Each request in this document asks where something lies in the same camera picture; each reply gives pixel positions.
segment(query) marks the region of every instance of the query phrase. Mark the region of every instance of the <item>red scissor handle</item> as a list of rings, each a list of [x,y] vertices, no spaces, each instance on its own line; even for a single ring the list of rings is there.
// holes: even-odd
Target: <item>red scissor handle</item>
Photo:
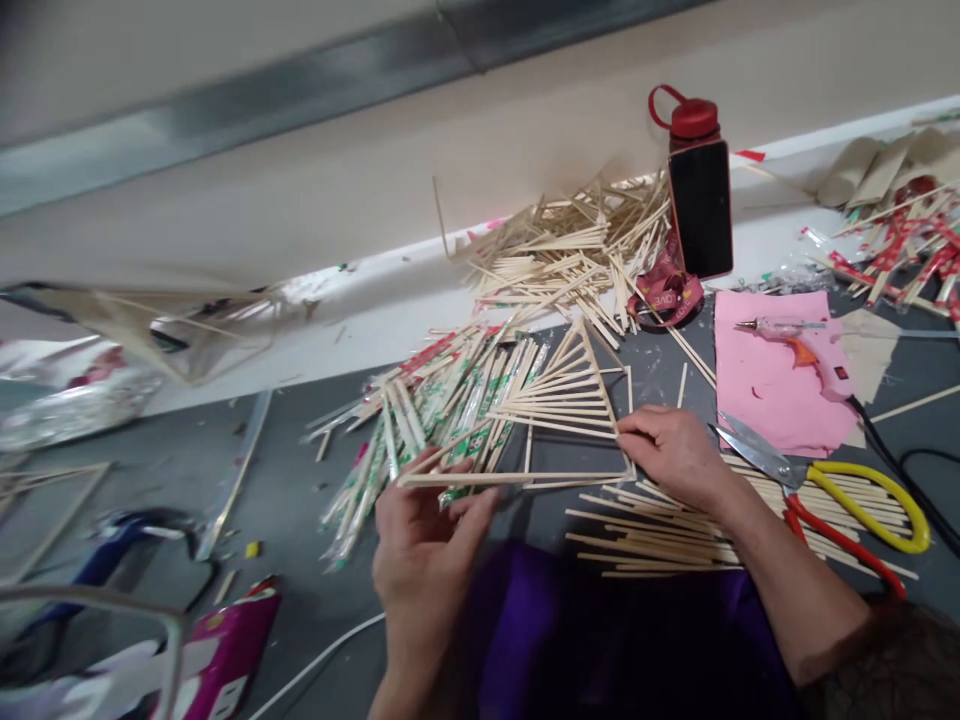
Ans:
[[[803,506],[803,503],[800,502],[800,498],[797,497],[796,494],[788,495],[785,498],[785,501],[787,503],[787,510],[795,516],[795,519],[799,518],[799,520],[803,520],[803,522],[823,535],[825,538],[827,538],[827,540],[839,545],[842,550],[850,553],[865,566],[873,570],[877,575],[880,576],[881,580],[890,586],[890,589],[893,591],[894,596],[898,600],[907,599],[907,591],[903,587],[903,582],[901,582],[900,578],[894,574],[893,570],[888,568],[880,561],[880,558],[862,545],[855,543],[846,535],[842,535],[841,533],[837,532],[832,527],[827,525],[827,523],[825,523],[823,520],[807,510]]]
[[[803,526],[800,524],[800,518],[797,517],[797,513],[788,506],[787,509],[783,511],[783,519],[786,520],[787,527],[793,530],[793,534],[800,538],[803,544],[806,545],[807,536],[803,534]]]
[[[670,124],[665,123],[663,120],[660,119],[660,116],[657,114],[656,104],[653,101],[654,96],[657,94],[657,90],[663,90],[664,92],[672,95],[673,99],[676,100],[678,103],[684,103],[687,101],[687,99],[670,85],[657,85],[653,90],[650,91],[650,95],[647,96],[647,107],[650,109],[650,117],[653,118],[653,121],[657,125],[664,128],[665,130],[669,130]]]

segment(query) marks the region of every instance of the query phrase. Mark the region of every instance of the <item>pink foam sheet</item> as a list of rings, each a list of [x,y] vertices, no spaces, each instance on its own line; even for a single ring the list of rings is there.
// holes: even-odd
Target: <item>pink foam sheet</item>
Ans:
[[[777,315],[814,322],[829,318],[827,294],[717,293],[717,410],[743,420],[784,454],[825,458],[850,435],[856,413],[820,394],[816,368],[794,367],[790,345],[736,327],[738,322]]]

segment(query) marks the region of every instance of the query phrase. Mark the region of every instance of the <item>scissors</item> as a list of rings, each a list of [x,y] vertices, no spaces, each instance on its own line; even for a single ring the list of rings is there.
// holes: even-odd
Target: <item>scissors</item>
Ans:
[[[716,427],[717,434],[726,440],[745,460],[782,486],[784,501],[787,505],[783,516],[794,535],[806,543],[803,528],[800,525],[801,521],[805,522],[877,573],[881,579],[893,588],[897,597],[906,599],[903,583],[900,578],[894,575],[893,571],[862,545],[834,530],[810,512],[800,501],[798,494],[803,484],[807,480],[812,480],[881,540],[901,552],[917,555],[930,547],[930,526],[927,524],[923,511],[903,488],[883,473],[864,465],[822,461],[813,463],[791,462],[745,422],[723,412],[720,413],[720,416],[733,431]],[[906,539],[891,533],[830,480],[827,473],[853,475],[877,483],[903,506],[913,526],[913,537]]]

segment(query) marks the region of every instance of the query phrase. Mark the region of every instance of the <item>hand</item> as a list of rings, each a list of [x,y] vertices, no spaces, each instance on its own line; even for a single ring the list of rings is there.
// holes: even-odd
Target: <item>hand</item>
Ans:
[[[436,452],[428,448],[413,462]],[[444,472],[468,472],[471,464]],[[380,544],[373,557],[373,586],[387,616],[388,664],[397,668],[439,668],[496,510],[496,488],[455,500],[441,512],[442,491],[392,484],[377,501]]]
[[[637,465],[681,502],[716,516],[738,481],[710,442],[696,416],[684,410],[644,405],[617,425],[617,444]]]

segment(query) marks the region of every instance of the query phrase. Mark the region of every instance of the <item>purple fabric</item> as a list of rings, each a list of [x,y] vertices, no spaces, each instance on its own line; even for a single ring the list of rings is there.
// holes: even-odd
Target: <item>purple fabric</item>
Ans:
[[[607,580],[508,542],[477,574],[465,617],[484,720],[799,717],[742,571]]]

